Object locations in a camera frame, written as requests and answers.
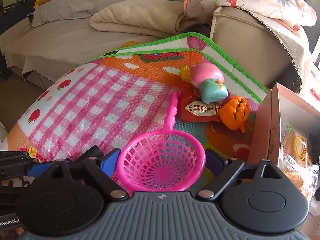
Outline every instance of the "strainer handle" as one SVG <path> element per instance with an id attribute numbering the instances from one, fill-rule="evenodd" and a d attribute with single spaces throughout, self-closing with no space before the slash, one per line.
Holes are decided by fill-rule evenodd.
<path id="1" fill-rule="evenodd" d="M 178 104 L 179 104 L 180 94 L 178 92 L 172 92 L 169 98 L 169 106 L 167 109 L 167 116 L 163 121 L 163 132 L 171 132 L 174 124 L 176 123 L 176 114 L 178 112 Z"/>

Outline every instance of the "clear plastic wrapper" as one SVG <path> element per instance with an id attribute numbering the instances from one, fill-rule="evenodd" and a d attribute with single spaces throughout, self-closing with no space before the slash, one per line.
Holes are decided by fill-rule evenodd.
<path id="1" fill-rule="evenodd" d="M 306 136 L 285 120 L 282 125 L 279 168 L 295 184 L 310 204 L 316 191 L 319 166 L 312 164 Z"/>

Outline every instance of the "red packet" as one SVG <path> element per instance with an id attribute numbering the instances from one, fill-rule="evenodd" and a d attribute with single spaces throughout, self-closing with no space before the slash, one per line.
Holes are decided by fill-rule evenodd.
<path id="1" fill-rule="evenodd" d="M 230 101 L 230 93 L 221 103 L 205 104 L 193 85 L 181 82 L 181 118 L 185 122 L 221 122 L 219 109 Z"/>

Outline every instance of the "colorful mat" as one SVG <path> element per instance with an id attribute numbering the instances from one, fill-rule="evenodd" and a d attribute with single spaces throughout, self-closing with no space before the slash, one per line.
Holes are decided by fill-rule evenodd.
<path id="1" fill-rule="evenodd" d="M 79 66 L 52 85 L 23 114 L 0 150 L 21 150 L 40 161 L 76 159 L 93 145 L 107 153 L 141 133 L 160 129 L 172 91 L 180 90 L 182 66 L 213 62 L 233 95 L 244 96 L 252 114 L 246 133 L 222 123 L 187 123 L 184 130 L 224 156 L 246 160 L 255 111 L 266 90 L 217 45 L 197 33 L 107 53 Z M 113 176 L 118 182 L 116 173 Z"/>

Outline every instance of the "pink basket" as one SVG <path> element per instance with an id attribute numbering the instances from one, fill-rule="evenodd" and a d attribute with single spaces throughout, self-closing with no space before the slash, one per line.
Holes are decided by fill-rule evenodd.
<path id="1" fill-rule="evenodd" d="M 191 134 L 173 130 L 179 93 L 170 95 L 162 130 L 144 133 L 122 150 L 117 173 L 132 191 L 183 191 L 202 174 L 205 152 Z"/>

